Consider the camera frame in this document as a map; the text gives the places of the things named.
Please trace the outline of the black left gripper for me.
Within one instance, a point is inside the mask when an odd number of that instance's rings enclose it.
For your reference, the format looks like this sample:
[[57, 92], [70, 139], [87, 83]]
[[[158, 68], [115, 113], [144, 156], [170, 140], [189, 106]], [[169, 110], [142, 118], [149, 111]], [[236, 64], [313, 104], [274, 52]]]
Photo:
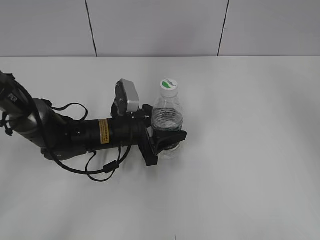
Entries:
[[129, 155], [132, 146], [138, 146], [147, 166], [156, 166], [159, 157], [164, 150], [175, 148], [180, 142], [187, 138], [187, 132], [154, 130], [152, 139], [148, 128], [151, 127], [153, 106], [143, 104], [137, 112], [118, 115], [115, 104], [111, 107], [111, 119], [109, 120], [110, 143], [115, 147], [127, 147], [124, 155], [118, 163], [121, 164]]

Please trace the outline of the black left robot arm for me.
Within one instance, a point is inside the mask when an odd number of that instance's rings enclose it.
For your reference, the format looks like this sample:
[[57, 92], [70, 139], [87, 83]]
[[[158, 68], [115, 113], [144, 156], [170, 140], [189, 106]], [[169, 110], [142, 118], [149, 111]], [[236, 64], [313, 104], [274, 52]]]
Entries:
[[76, 120], [61, 115], [61, 109], [50, 101], [32, 98], [12, 74], [1, 73], [0, 109], [5, 133], [23, 136], [48, 160], [64, 161], [91, 151], [138, 146], [145, 163], [154, 166], [159, 153], [187, 137], [183, 130], [149, 134], [153, 108], [139, 104], [134, 83], [126, 79], [116, 83], [110, 118]]

